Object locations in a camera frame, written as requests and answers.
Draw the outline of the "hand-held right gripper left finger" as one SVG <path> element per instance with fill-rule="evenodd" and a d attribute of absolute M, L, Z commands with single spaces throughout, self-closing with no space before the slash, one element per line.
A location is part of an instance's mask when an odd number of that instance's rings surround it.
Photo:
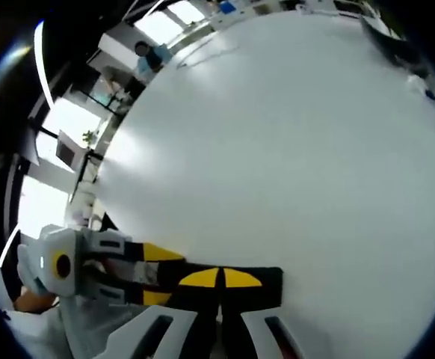
<path fill-rule="evenodd" d="M 101 357 L 209 358 L 221 274 L 214 267 L 184 276 L 164 306 L 150 306 L 112 332 Z"/>

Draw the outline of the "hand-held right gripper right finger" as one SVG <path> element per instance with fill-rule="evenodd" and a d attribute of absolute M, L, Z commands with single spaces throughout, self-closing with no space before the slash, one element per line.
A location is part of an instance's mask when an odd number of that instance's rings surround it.
<path fill-rule="evenodd" d="M 283 307 L 283 270 L 223 269 L 223 341 L 230 358 L 314 358 L 315 335 Z"/>

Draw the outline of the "person's left hand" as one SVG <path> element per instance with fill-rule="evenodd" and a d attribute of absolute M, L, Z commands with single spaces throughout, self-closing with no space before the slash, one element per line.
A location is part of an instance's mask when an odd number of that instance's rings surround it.
<path fill-rule="evenodd" d="M 53 307 L 56 295 L 49 293 L 37 295 L 30 291 L 23 292 L 13 303 L 15 310 L 25 313 L 43 313 Z"/>

